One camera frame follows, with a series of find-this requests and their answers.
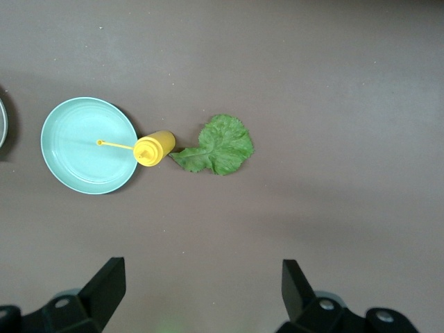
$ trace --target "plate rim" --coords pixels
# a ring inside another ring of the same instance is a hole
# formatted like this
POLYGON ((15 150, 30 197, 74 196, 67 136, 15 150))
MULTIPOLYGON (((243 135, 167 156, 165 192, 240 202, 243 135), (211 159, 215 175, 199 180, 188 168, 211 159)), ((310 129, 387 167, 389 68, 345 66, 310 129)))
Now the plate rim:
POLYGON ((1 110, 1 116, 3 118, 3 134, 0 137, 0 147, 2 147, 6 141, 6 135, 8 134, 8 115, 6 114, 5 105, 3 104, 3 101, 1 99, 0 99, 0 110, 1 110))
POLYGON ((108 107, 110 107, 110 109, 111 110, 114 110, 115 112, 117 112, 117 113, 119 113, 127 122, 128 122, 128 124, 130 125, 130 127, 132 128, 132 130, 133 130, 133 133, 134 133, 134 136, 135 136, 135 139, 137 140, 137 133, 136 133, 136 131, 135 131, 135 128, 134 128, 134 125, 131 123, 131 121, 130 121, 130 119, 117 107, 117 106, 115 106, 115 105, 113 105, 113 104, 111 104, 110 102, 107 102, 107 101, 104 101, 103 99, 98 99, 98 98, 96 98, 96 97, 88 97, 88 96, 80 96, 80 97, 74 97, 74 98, 72 98, 72 99, 67 99, 66 101, 63 101, 62 103, 60 103, 60 104, 58 104, 57 106, 55 106, 54 107, 54 109, 52 109, 52 111, 48 114, 48 116, 46 116, 46 119, 45 119, 45 121, 44 121, 44 123, 43 123, 43 126, 42 126, 42 132, 41 132, 41 134, 40 134, 40 150, 41 150, 41 152, 42 152, 42 155, 43 155, 43 159, 44 159, 44 161, 45 161, 45 164, 46 164, 46 166, 48 167, 48 169, 49 169, 49 171, 53 174, 53 176, 55 177, 55 178, 57 178, 57 180, 59 181, 59 182, 61 182, 64 186, 66 186, 66 187, 68 187, 68 188, 70 188, 70 189, 72 189, 72 190, 74 190, 74 191, 77 191, 77 192, 79 192, 79 193, 83 193, 83 194, 91 194, 91 195, 99 195, 99 194, 107 194, 107 193, 111 193, 111 192, 113 192, 113 191, 116 191, 116 190, 118 190, 119 188, 121 188, 122 186, 124 186, 130 179, 131 179, 131 177, 133 176, 133 174, 134 174, 134 172, 135 172, 135 169, 137 168, 137 161, 135 160, 134 161, 134 167, 131 169, 131 171, 130 171, 130 173, 129 173, 129 175, 128 175, 128 177, 118 186, 118 187, 115 187, 115 188, 113 188, 113 189, 111 189, 111 190, 106 190, 106 191, 98 191, 98 192, 91 192, 91 191, 84 191, 84 190, 81 190, 81 189, 77 189, 77 188, 75 188, 75 187, 73 187, 73 186, 71 186, 71 185, 68 185, 65 181, 63 181, 62 179, 60 179, 60 177, 56 174, 56 172, 54 172, 54 170, 51 168, 51 166, 50 166, 50 164, 48 163, 48 160, 46 159, 46 155, 45 155, 45 152, 44 152, 44 149, 43 149, 43 135, 44 135, 44 130, 45 130, 45 128, 46 128, 46 125, 47 125, 47 123, 48 123, 48 121, 49 121, 49 118, 51 117, 51 115, 54 113, 54 112, 56 112, 56 110, 58 109, 58 108, 61 108, 64 104, 66 104, 66 103, 69 103, 69 102, 72 102, 72 101, 77 101, 77 100, 93 100, 93 101, 98 101, 98 102, 100 102, 100 103, 103 103, 103 104, 106 104, 108 107))

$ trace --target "bolt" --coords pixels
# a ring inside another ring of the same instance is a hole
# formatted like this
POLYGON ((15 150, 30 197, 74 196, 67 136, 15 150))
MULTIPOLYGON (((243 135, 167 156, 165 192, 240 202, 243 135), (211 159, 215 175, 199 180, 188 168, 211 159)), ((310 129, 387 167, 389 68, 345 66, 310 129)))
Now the bolt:
POLYGON ((378 311, 376 313, 376 317, 385 323, 392 323, 395 320, 387 311, 378 311))
POLYGON ((334 309, 334 304, 332 303, 331 300, 321 300, 319 302, 319 305, 324 309, 324 310, 333 310, 334 309))
POLYGON ((57 301, 57 303, 54 305, 56 308, 61 308, 66 305, 68 305, 69 299, 68 298, 62 298, 61 300, 57 301))

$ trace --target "gray table surface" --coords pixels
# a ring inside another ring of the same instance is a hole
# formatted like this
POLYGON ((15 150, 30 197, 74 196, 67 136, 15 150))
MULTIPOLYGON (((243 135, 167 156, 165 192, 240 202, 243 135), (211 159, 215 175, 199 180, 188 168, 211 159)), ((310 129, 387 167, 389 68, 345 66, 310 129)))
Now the gray table surface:
POLYGON ((28 313, 124 256, 105 332, 269 333, 291 258, 360 316, 442 330, 442 1, 3 0, 0 31, 0 304, 28 313), (179 147, 232 114, 256 152, 230 176, 167 158, 80 194, 40 153, 77 96, 179 147))

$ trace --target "plate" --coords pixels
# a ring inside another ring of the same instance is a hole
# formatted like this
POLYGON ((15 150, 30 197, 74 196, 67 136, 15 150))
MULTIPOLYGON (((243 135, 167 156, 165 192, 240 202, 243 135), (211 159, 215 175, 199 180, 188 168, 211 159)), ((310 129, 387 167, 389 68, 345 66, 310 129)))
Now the plate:
POLYGON ((8 116, 6 116, 6 109, 0 99, 0 147, 3 146, 3 143, 6 139, 6 133, 8 133, 8 116))
POLYGON ((92 97, 70 99, 44 122, 43 158, 69 188, 86 194, 109 193, 131 178, 137 161, 133 151, 98 146, 98 139, 134 146, 137 135, 128 118, 112 104, 92 97))

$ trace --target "lettuce leaf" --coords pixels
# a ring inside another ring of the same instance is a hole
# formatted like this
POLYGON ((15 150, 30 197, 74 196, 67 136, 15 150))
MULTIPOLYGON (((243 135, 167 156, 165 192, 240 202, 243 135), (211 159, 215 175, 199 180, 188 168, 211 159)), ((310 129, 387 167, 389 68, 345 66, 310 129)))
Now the lettuce leaf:
POLYGON ((235 172, 254 153, 248 130, 236 117, 218 114, 201 130, 199 147, 169 154, 191 172, 211 169, 216 175, 235 172))

